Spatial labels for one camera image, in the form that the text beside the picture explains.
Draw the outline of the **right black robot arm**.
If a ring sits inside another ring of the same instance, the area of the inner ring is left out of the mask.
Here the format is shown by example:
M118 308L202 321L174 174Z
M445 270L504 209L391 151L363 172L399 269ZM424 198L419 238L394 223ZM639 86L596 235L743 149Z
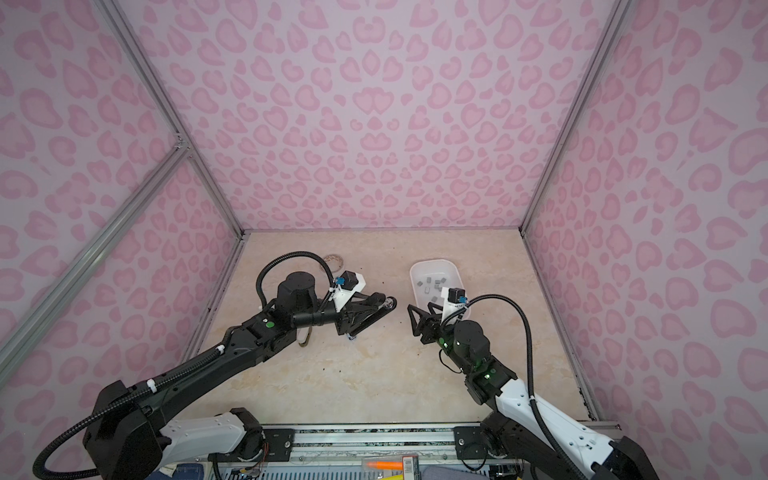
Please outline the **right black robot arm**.
M613 439L538 397L530 385L491 353L473 320L450 323L436 307L408 307L413 335L435 343L464 376L470 397L492 413L482 422L487 451L519 458L551 479L657 479L634 440Z

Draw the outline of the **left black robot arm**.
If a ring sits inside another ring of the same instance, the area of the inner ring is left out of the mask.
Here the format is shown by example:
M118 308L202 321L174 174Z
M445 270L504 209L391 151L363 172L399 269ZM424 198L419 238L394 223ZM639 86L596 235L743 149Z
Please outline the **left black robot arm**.
M262 425L244 407L211 418L175 422L196 400L237 374L268 361L296 342L299 329L332 324L353 337L391 313L393 297L364 294L353 272L318 298L308 272L289 274L266 308L229 328L198 356L132 387L106 387L94 410L102 418L87 427L83 445L103 479L144 479L160 467L194 457L260 461L267 451Z

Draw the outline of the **black stapler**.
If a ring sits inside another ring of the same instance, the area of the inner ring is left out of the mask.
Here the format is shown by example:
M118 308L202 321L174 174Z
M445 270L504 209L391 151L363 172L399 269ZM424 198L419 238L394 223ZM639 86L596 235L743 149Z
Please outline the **black stapler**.
M394 297L388 296L379 308L379 311L383 315L387 315L397 308L397 300Z

